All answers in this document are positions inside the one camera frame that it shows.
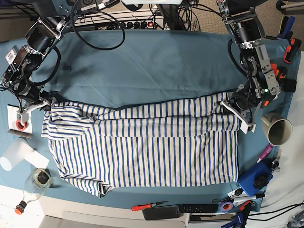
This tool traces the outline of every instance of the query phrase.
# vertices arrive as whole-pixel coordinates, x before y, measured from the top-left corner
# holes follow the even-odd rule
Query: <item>glass bottle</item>
[[[42,169],[34,169],[24,183],[23,200],[15,212],[21,215],[28,203],[38,200],[51,185],[51,177]]]

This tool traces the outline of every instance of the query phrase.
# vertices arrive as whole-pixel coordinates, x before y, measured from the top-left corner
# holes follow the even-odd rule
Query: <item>blue tablecloth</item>
[[[82,36],[101,47],[110,47],[120,42],[121,31],[83,32]],[[67,34],[58,48],[62,59],[56,77],[45,90],[58,91],[64,98],[107,107],[159,102],[180,98],[193,98],[236,88],[245,83],[245,78],[232,64],[227,42],[230,37],[198,32],[129,30],[125,43],[112,51],[97,51],[82,43],[73,33]],[[0,69],[4,72],[4,59],[9,50],[20,47],[25,40],[0,43]],[[271,60],[288,67],[288,77],[296,78],[300,62],[298,53],[292,62],[283,63],[282,57],[288,42],[268,41],[266,48]],[[238,59],[238,49],[233,45]],[[40,69],[33,75],[33,81],[47,78],[56,61],[51,53]],[[291,94],[281,93],[280,97],[256,118],[255,133],[238,133],[238,166],[240,172],[256,163],[260,153],[267,146],[262,133],[261,114],[276,110],[287,116]],[[6,105],[18,105],[9,92],[0,93],[0,155],[5,152],[16,136],[8,134]],[[169,201],[167,204],[211,203],[222,198],[235,188],[235,183],[216,184],[189,188],[119,188],[98,199],[59,178],[57,168],[48,151],[47,140],[40,137],[42,111],[34,111],[33,134],[28,140],[30,146],[50,159],[49,169],[53,185],[46,195],[58,199],[81,203],[130,209],[135,205]],[[31,165],[21,162],[10,172],[0,168],[0,184],[23,189]]]

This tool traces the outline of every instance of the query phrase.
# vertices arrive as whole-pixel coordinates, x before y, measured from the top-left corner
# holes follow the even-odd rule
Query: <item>red handle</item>
[[[147,209],[147,208],[151,208],[151,204],[142,205],[142,206],[135,206],[135,207],[132,207],[131,210],[132,211],[139,211],[139,210],[144,210],[144,209]]]
[[[244,210],[244,209],[245,209],[245,206],[246,206],[247,204],[252,204],[252,202],[251,202],[250,200],[248,200],[246,203],[244,203],[244,204],[239,208],[239,210]]]

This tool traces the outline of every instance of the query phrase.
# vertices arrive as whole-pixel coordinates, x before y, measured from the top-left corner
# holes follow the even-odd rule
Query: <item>marker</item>
[[[264,152],[260,155],[260,158],[257,160],[257,163],[262,161],[269,154],[269,152],[271,152],[272,148],[274,148],[274,145],[269,144],[266,150],[264,150]]]
[[[248,201],[248,200],[255,200],[255,199],[258,199],[258,198],[263,198],[265,197],[265,194],[257,194],[257,195],[254,195],[254,196],[245,196],[245,197],[237,197],[237,198],[234,198],[232,201],[234,203],[238,203],[238,202],[243,202],[243,201]]]

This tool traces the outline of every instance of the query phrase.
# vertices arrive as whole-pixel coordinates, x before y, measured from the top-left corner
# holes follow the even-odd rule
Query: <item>floor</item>
[[[217,10],[215,0],[200,0],[199,2]],[[122,3],[119,3],[110,9],[106,9],[105,11],[111,12],[120,10],[126,10]],[[228,33],[223,22],[221,21],[221,18],[217,15],[209,12],[203,12],[197,9],[194,9],[194,12],[198,16],[202,31],[220,34]],[[291,14],[296,17],[292,28],[294,37],[304,41],[303,10],[289,10],[288,12],[291,12]],[[276,9],[276,0],[269,0],[261,6],[258,6],[257,14],[261,20],[266,34],[269,36],[277,36],[280,30],[282,13]],[[0,41],[23,38],[27,30],[31,27],[32,23],[33,22],[29,21],[29,19],[0,20]]]

